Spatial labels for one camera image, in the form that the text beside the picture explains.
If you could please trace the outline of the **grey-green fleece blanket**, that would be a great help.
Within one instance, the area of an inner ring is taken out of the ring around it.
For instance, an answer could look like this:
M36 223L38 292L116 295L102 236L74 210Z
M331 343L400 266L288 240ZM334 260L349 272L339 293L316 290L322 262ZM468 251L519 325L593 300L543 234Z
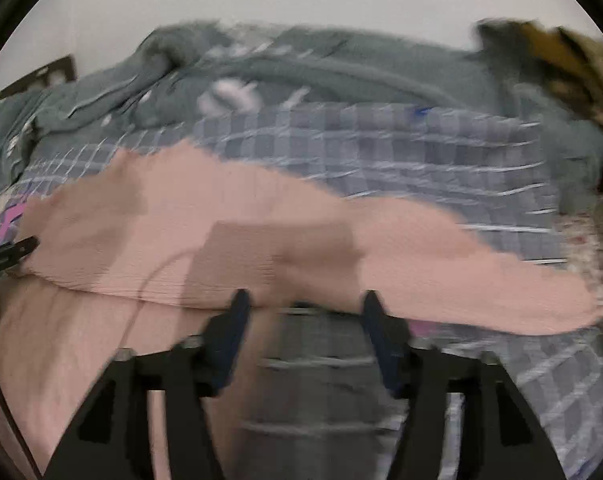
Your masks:
M408 103L514 117L540 127L559 208L589 208L603 131L546 88L550 40L530 23L478 24L476 52L339 28L194 22L151 32L122 62L78 81L0 99L0 193L39 142L96 142L266 106Z

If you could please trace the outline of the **dark wooden headboard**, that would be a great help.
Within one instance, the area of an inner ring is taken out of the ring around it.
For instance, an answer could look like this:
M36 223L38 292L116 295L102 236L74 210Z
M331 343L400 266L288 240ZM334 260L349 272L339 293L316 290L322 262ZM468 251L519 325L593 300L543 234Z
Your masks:
M0 91L0 101L8 96L28 90L43 89L65 84L76 79L76 63L73 55L57 60L33 70L13 84Z

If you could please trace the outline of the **grey checked quilt with stars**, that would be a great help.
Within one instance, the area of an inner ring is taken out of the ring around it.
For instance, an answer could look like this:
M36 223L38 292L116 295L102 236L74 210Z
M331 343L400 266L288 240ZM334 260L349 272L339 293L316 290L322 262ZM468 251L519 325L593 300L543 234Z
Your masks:
M408 105L271 108L152 129L101 122L52 136L0 196L0 243L14 237L18 208L30 196L96 174L119 148L151 154L181 140L348 197L424 200L460 214L495 249L543 266L565 261L535 124ZM360 324L298 308L283 333L244 426L239 477L384 478L405 409L383 388ZM500 356L568 478L588 478L603 460L603 326L530 337L426 325L416 339L458 356Z

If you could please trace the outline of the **pink knit sweater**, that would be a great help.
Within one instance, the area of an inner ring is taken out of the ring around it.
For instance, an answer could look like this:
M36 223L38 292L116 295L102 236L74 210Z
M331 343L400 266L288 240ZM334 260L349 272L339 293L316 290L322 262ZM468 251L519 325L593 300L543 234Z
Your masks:
M239 288L267 336L288 300L352 313L368 288L402 318L531 338L575 336L599 315L577 275L497 252L443 209L344 200L188 142L119 151L31 198L20 231L39 246L6 294L0 382L39 465L117 342L172 341Z

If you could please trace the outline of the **brown clothes pile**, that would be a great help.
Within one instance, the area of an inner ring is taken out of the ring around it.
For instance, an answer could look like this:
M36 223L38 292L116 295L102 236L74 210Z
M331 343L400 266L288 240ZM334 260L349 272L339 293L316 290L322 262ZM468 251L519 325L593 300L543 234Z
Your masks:
M484 50L578 115L603 127L603 41L565 27L488 20L477 24Z

